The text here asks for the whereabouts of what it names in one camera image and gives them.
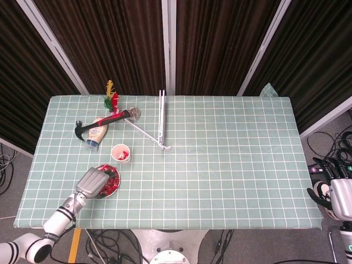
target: table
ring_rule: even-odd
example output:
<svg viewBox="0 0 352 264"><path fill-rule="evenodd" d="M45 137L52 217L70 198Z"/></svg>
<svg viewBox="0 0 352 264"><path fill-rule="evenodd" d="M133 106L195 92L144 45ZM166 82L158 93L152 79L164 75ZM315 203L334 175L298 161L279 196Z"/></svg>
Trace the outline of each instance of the table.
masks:
<svg viewBox="0 0 352 264"><path fill-rule="evenodd" d="M157 137L158 97L120 96L120 109L132 106L135 124ZM117 122L95 152L74 128L109 115L103 96L52 97L14 226L42 227L90 167L108 163L120 188L87 201L79 228L321 228L289 98L167 96L166 112L170 151ZM119 143L131 163L110 156Z"/></svg>

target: mayonnaise bottle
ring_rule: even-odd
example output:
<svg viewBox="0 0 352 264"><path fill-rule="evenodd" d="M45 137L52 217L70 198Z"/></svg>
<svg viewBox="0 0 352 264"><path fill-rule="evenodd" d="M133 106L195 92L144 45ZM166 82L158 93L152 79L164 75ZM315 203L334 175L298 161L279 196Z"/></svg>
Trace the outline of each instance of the mayonnaise bottle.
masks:
<svg viewBox="0 0 352 264"><path fill-rule="evenodd" d="M103 119L102 117L96 118L93 123L98 122ZM91 128L89 130L89 136L87 140L87 146L91 149L97 149L100 141L104 137L106 130L108 129L108 125L97 126L96 128Z"/></svg>

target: floor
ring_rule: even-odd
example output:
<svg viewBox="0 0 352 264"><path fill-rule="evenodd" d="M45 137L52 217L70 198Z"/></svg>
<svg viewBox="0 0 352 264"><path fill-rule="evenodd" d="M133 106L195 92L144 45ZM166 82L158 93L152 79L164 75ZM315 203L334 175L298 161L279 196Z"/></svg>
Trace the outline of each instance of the floor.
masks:
<svg viewBox="0 0 352 264"><path fill-rule="evenodd" d="M334 121L327 124L320 131L331 133L339 133L341 130L351 125L352 121L348 113L344 113ZM323 134L315 134L310 137L310 144L319 153L327 153L331 141ZM308 164L312 163L312 157L315 154L308 148L306 139L302 141L306 160ZM10 189L0 196L0 218L15 216L19 206L19 202L23 193L26 178L29 173L31 159L19 154L14 161L15 175ZM331 228L338 228L340 223L334 221L323 212L324 220L322 222L323 229L300 229L300 230L236 230L229 248L224 257L224 263L274 263L281 260L290 259L311 259L333 261L332 252L330 250L327 232ZM31 232L39 236L43 235L39 229L15 229L13 228L14 218L0 219L0 241L11 241L24 233ZM210 263L216 247L216 243L220 237L220 230L211 230L204 237L198 259L199 263ZM67 261L73 232L68 233L61 238L59 244L54 248L53 255L60 260ZM84 245L87 239L85 232L81 233L80 245L76 261L93 263L87 256ZM337 259L339 263L347 263L343 245L340 240L340 234L337 229L333 231L333 241ZM126 239L120 240L121 251L128 252L134 256L137 261L138 256L131 249ZM50 258L43 263L57 263Z"/></svg>

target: paper cup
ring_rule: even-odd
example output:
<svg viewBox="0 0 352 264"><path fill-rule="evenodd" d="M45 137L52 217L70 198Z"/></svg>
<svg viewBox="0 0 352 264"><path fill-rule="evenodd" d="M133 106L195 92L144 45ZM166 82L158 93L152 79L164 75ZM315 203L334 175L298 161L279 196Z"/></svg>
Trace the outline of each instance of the paper cup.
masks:
<svg viewBox="0 0 352 264"><path fill-rule="evenodd" d="M127 164L131 160L130 148L125 144L117 144L111 150L111 156L120 164Z"/></svg>

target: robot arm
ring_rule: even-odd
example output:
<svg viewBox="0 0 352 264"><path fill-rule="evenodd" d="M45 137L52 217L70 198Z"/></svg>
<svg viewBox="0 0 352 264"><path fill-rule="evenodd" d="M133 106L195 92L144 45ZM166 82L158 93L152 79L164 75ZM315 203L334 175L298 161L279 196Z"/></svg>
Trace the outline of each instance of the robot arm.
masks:
<svg viewBox="0 0 352 264"><path fill-rule="evenodd" d="M336 217L343 221L340 233L345 246L348 264L352 264L352 174L335 158L323 161L313 160L323 168L329 186L330 201L317 197L312 189L308 188L311 198L319 205L333 210Z"/></svg>
<svg viewBox="0 0 352 264"><path fill-rule="evenodd" d="M43 238L27 233L12 242L0 243L0 263L15 264L20 258L31 263L42 262L50 254L68 224L71 221L75 224L75 216L85 206L85 200L94 198L108 178L108 174L90 168L77 183L77 192L71 194L45 222Z"/></svg>

